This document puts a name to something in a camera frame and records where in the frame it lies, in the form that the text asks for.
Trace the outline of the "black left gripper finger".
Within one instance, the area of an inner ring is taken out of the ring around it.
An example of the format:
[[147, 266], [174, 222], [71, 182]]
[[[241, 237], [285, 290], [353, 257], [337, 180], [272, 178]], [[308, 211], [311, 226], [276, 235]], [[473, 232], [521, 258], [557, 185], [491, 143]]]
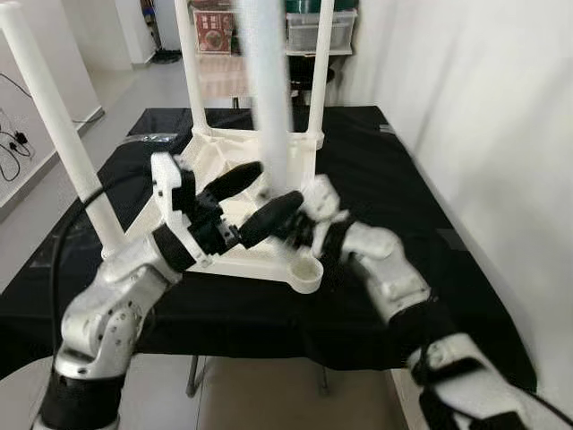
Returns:
[[262, 173], [260, 161], [247, 161], [211, 180], [204, 187], [204, 195], [218, 202], [228, 200], [244, 192]]
[[245, 247], [260, 245], [289, 224], [303, 204], [304, 196], [299, 190], [271, 198], [243, 221], [238, 229], [238, 242]]

